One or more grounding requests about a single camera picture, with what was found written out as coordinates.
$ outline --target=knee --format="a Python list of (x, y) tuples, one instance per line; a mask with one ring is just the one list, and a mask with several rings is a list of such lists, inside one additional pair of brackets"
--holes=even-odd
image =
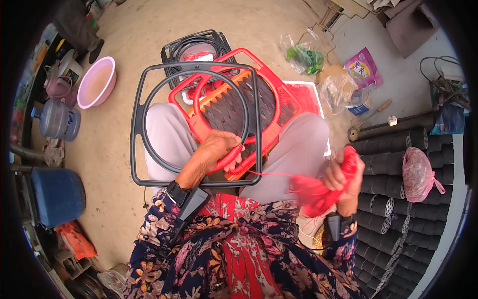
[(173, 119), (182, 117), (179, 109), (171, 103), (155, 103), (146, 113), (147, 125), (171, 122)]
[(329, 135), (329, 126), (322, 116), (306, 112), (302, 113), (295, 120), (310, 139), (321, 138)]

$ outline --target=red plastic frame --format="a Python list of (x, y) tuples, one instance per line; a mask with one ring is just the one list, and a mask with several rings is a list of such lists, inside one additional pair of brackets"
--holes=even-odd
[[(237, 55), (239, 53), (245, 53), (247, 56), (249, 56), (256, 64), (257, 66), (254, 66), (254, 68), (257, 70), (257, 74), (261, 76), (266, 83), (271, 87), (271, 90), (274, 93), (275, 101), (276, 101), (276, 110), (274, 113), (274, 117), (271, 121), (271, 123), (262, 130), (262, 155), (264, 155), (276, 142), (279, 140), (279, 133), (282, 130), (282, 127), (279, 126), (278, 121), (281, 116), (281, 101), (279, 98), (279, 94), (277, 89), (282, 88), (292, 99), (295, 107), (294, 115), (287, 121), (290, 122), (294, 117), (297, 115), (301, 114), (303, 111), (303, 108), (301, 106), (301, 103), (297, 100), (295, 95), (289, 90), (289, 88), (282, 82), (282, 80), (277, 77), (270, 68), (268, 68), (259, 58), (257, 58), (253, 53), (251, 53), (248, 49), (245, 48), (237, 48), (235, 50), (232, 50), (231, 52), (219, 57), (215, 61), (224, 61), (234, 55)], [(229, 67), (224, 67), (224, 66), (214, 66), (211, 68), (212, 71), (215, 72), (221, 72), (225, 71), (227, 69), (230, 69)], [(198, 79), (201, 77), (201, 81), (199, 81), (198, 86), (196, 88), (196, 92), (194, 94), (194, 99), (193, 99), (193, 108), (194, 108), (194, 115), (189, 117), (189, 115), (186, 113), (186, 111), (183, 110), (181, 105), (176, 101), (174, 98), (176, 94), (178, 94), (183, 88), (185, 88), (188, 84), (193, 82), (194, 80)], [(209, 79), (211, 79), (211, 75), (207, 74), (194, 74), (191, 77), (187, 78), (186, 80), (182, 81), (177, 87), (175, 87), (170, 93), (168, 97), (168, 101), (174, 105), (176, 105), (180, 111), (183, 113), (184, 117), (186, 118), (189, 128), (191, 129), (191, 132), (194, 134), (194, 136), (199, 140), (199, 142), (203, 142), (204, 139), (207, 137), (209, 132), (212, 130), (212, 128), (207, 124), (206, 120), (204, 119), (201, 109), (200, 109), (200, 101), (199, 97), (201, 95), (201, 90), (203, 89), (204, 85), (207, 83)], [(255, 136), (250, 136), (246, 139), (245, 144), (253, 144), (256, 142), (256, 137)], [(224, 158), (219, 160), (216, 164), (216, 168), (211, 172), (214, 173), (218, 170), (223, 169), (226, 165), (231, 163), (234, 158), (240, 154), (242, 149), (242, 145), (238, 145), (234, 147), (229, 154), (227, 154)], [(241, 173), (244, 173), (247, 171), (254, 163), (256, 162), (255, 158), (255, 152), (252, 153), (250, 156), (248, 156), (242, 163), (236, 167), (234, 170), (229, 171), (228, 174), (230, 175), (238, 175)]]

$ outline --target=yellow lid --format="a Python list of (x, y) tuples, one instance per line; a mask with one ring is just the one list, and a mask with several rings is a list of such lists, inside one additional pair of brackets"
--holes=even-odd
[(55, 53), (58, 52), (58, 50), (60, 50), (61, 46), (63, 45), (63, 43), (65, 42), (65, 39), (62, 39), (59, 43), (58, 43), (58, 46), (56, 46), (56, 49), (55, 49)]

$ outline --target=blue water jug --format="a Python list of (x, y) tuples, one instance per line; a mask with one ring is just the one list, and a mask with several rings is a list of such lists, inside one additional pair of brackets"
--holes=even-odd
[(80, 112), (54, 99), (46, 101), (42, 111), (33, 108), (31, 117), (40, 119), (40, 132), (44, 137), (73, 141), (80, 129)]

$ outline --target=pink basin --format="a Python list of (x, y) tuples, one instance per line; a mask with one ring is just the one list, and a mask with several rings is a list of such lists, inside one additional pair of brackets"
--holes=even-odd
[(115, 60), (106, 56), (87, 71), (78, 89), (78, 106), (86, 109), (106, 101), (116, 83)]

